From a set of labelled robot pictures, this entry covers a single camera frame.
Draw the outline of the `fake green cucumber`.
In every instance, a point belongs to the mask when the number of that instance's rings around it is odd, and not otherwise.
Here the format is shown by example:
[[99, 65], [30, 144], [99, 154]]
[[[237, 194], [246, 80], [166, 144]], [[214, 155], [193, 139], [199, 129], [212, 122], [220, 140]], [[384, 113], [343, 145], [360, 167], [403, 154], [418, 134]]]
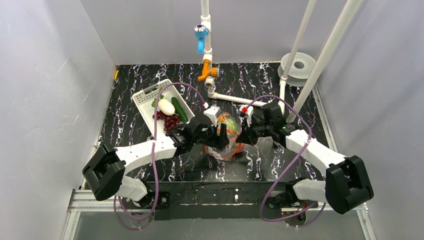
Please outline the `fake green cucumber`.
[[171, 98], [171, 103], [174, 106], [175, 112], [179, 116], [180, 120], [183, 123], [187, 123], [189, 121], [189, 118], [188, 118], [187, 114], [185, 113], [183, 107], [178, 102], [177, 98], [176, 97], [172, 97]]

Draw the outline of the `fake purple grapes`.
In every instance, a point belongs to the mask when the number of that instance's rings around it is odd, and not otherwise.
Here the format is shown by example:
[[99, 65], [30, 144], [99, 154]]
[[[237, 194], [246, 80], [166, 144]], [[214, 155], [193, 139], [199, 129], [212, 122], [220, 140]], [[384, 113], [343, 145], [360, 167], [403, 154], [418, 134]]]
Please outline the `fake purple grapes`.
[[163, 121], [163, 130], [169, 132], [174, 129], [177, 125], [181, 124], [180, 116], [177, 114], [166, 115], [161, 110], [156, 112], [156, 119]]

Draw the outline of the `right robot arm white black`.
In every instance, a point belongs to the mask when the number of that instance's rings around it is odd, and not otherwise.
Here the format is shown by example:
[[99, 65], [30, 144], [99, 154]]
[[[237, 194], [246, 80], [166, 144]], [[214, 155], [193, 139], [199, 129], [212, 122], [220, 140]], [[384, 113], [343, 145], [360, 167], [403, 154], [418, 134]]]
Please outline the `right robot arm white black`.
[[286, 149], [299, 154], [316, 167], [324, 180], [297, 179], [286, 184], [285, 190], [265, 202], [277, 205], [299, 201], [315, 201], [330, 205], [339, 214], [374, 198], [374, 190], [364, 161], [347, 157], [318, 142], [299, 126], [287, 123], [277, 103], [261, 107], [262, 116], [255, 116], [252, 106], [241, 105], [243, 118], [237, 143], [255, 145], [259, 138], [270, 137]]

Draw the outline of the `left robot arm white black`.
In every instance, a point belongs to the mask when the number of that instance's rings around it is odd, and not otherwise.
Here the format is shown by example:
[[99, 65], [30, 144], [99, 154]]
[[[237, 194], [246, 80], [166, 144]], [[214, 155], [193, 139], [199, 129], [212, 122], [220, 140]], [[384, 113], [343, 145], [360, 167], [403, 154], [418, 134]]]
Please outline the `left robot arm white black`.
[[127, 176], [128, 172], [188, 153], [196, 145], [222, 150], [229, 143], [225, 123], [212, 123], [205, 115], [195, 116], [156, 139], [115, 148], [103, 144], [82, 174], [97, 201], [117, 196], [141, 202], [153, 191], [140, 179]]

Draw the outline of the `fake green cabbage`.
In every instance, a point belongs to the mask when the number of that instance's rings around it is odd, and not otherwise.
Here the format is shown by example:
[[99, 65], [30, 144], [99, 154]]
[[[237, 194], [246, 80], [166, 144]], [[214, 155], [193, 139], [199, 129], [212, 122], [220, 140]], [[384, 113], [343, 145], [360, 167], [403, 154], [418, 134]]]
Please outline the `fake green cabbage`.
[[223, 119], [223, 123], [226, 124], [227, 130], [230, 130], [230, 131], [235, 132], [235, 133], [240, 132], [240, 127], [233, 118], [225, 117]]

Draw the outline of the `orange faucet valve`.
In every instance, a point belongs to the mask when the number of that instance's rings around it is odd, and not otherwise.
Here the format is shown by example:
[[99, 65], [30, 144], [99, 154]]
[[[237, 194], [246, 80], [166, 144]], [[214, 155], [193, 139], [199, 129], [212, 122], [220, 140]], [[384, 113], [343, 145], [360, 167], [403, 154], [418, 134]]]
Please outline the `orange faucet valve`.
[[212, 63], [210, 60], [205, 59], [203, 61], [203, 68], [201, 71], [201, 75], [197, 77], [197, 80], [199, 82], [203, 82], [207, 79], [207, 77], [213, 77], [213, 78], [217, 78], [220, 76], [220, 69], [218, 67], [212, 67]]

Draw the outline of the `white perforated plastic basket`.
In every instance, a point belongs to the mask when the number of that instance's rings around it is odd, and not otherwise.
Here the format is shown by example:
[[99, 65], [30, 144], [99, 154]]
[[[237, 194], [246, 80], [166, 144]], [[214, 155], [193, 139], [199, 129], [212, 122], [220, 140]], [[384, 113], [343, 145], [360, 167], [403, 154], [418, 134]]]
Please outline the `white perforated plastic basket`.
[[178, 111], [182, 111], [185, 116], [180, 118], [181, 123], [188, 123], [195, 116], [174, 85], [160, 93], [170, 83], [169, 79], [162, 80], [132, 96], [132, 100], [152, 134], [156, 127], [157, 138], [166, 134], [165, 120], [170, 118], [170, 113], [178, 115]]

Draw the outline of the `white filament spool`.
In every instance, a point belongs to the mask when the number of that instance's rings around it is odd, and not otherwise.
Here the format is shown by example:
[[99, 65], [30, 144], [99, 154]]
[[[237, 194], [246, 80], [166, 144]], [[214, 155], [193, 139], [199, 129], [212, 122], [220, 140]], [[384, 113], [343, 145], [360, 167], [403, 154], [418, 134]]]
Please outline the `white filament spool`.
[[312, 56], [297, 52], [290, 67], [286, 83], [293, 87], [303, 87], [315, 64], [316, 60]]

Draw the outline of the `blue faucet valve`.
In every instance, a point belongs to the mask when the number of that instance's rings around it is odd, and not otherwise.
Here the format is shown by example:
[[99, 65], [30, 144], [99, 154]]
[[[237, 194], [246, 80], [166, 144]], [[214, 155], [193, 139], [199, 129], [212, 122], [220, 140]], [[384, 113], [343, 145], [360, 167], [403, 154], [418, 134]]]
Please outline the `blue faucet valve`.
[[194, 27], [194, 35], [197, 39], [197, 53], [203, 54], [205, 48], [206, 37], [209, 29], [204, 24], [198, 24]]

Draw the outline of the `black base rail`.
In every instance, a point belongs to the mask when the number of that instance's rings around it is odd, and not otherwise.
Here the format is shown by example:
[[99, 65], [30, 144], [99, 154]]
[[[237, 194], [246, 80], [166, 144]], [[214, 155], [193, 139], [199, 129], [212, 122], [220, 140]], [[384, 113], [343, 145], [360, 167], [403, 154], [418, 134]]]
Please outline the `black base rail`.
[[[123, 198], [127, 210], [146, 209], [149, 212], [154, 202], [154, 182], [145, 182], [151, 190], [136, 202]], [[260, 206], [273, 182], [159, 182], [159, 198], [154, 220], [177, 219], [259, 219]], [[296, 210], [307, 207], [313, 201], [297, 200], [289, 193], [285, 182], [273, 189], [263, 207], [267, 219], [282, 217], [282, 208]]]

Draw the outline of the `yellow pencil at wall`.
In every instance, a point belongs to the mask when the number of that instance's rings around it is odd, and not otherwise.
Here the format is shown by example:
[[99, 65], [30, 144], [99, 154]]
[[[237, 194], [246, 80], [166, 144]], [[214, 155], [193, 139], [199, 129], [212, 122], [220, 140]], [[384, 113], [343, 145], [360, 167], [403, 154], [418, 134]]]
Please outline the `yellow pencil at wall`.
[[117, 77], [118, 77], [118, 74], [119, 74], [119, 69], [117, 69], [116, 71], [115, 71], [115, 75], [114, 75], [114, 81], [117, 79]]

